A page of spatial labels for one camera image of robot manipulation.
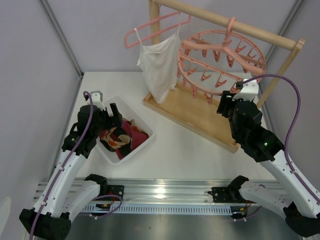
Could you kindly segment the white plastic basket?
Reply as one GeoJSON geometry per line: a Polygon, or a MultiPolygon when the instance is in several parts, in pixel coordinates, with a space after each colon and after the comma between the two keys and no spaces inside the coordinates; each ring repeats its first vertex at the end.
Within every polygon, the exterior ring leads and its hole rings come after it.
{"type": "Polygon", "coordinates": [[[116,104],[122,123],[119,127],[103,130],[96,148],[109,164],[118,166],[147,146],[156,136],[156,131],[138,110],[120,96],[114,95],[104,101],[105,106],[110,104],[116,104]]]}

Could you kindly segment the pink round clip hanger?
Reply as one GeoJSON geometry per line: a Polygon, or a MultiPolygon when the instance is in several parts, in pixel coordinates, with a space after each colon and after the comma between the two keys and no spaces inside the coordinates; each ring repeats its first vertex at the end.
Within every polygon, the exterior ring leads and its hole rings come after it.
{"type": "Polygon", "coordinates": [[[182,41],[177,54],[177,77],[194,98],[203,94],[208,104],[223,91],[237,94],[237,84],[266,72],[262,51],[247,37],[233,31],[232,17],[226,29],[205,30],[182,41]]]}

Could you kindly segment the beige argyle sock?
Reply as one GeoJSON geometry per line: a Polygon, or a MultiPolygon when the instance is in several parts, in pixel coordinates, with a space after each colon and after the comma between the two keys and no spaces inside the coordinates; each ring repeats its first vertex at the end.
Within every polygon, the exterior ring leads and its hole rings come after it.
{"type": "Polygon", "coordinates": [[[99,137],[100,142],[112,152],[131,143],[131,137],[121,127],[103,130],[99,137]]]}

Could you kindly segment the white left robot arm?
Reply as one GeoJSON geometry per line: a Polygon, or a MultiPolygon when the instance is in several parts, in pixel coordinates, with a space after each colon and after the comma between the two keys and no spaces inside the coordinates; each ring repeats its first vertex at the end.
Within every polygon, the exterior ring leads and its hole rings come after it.
{"type": "Polygon", "coordinates": [[[76,193],[67,195],[102,131],[122,125],[117,105],[111,103],[110,108],[113,115],[96,103],[80,108],[45,190],[31,209],[24,208],[20,213],[19,220],[31,238],[64,240],[82,209],[92,200],[108,196],[107,178],[97,174],[87,176],[76,193]]]}

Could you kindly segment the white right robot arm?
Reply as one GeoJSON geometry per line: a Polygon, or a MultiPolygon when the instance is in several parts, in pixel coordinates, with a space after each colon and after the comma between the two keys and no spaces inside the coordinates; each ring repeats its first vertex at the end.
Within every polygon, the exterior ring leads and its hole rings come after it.
{"type": "Polygon", "coordinates": [[[225,90],[217,113],[228,119],[235,142],[267,169],[286,193],[273,192],[241,175],[229,184],[231,190],[282,217],[296,234],[304,238],[319,234],[320,192],[285,153],[278,137],[262,127],[263,114],[253,99],[236,98],[235,93],[225,90]]]}

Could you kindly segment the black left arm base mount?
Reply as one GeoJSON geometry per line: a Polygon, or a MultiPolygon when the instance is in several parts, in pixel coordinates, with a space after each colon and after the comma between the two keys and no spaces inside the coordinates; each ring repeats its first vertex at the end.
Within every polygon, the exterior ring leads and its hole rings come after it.
{"type": "MultiPolygon", "coordinates": [[[[124,196],[124,190],[125,190],[125,186],[124,185],[108,185],[107,187],[107,195],[115,195],[120,197],[121,199],[124,196]]],[[[106,198],[107,201],[109,202],[119,202],[119,198],[118,197],[114,197],[114,196],[109,196],[106,198]]]]}

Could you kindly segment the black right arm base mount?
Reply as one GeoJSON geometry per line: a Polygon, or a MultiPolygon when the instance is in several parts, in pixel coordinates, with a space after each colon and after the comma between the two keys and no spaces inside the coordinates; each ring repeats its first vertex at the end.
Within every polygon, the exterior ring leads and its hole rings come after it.
{"type": "Polygon", "coordinates": [[[207,194],[212,196],[214,203],[242,203],[239,192],[230,187],[212,187],[207,194]]]}

